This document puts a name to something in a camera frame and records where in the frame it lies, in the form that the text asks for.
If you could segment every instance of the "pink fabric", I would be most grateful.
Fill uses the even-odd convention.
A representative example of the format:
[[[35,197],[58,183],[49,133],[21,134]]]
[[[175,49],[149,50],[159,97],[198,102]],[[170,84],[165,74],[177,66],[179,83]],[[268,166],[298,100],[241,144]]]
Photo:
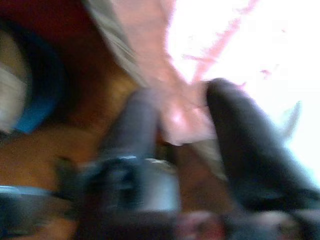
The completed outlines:
[[[269,79],[287,49],[285,3],[117,0],[113,6],[145,80],[163,96],[164,137],[172,144],[215,138],[203,81],[227,78],[262,102],[275,86]]]

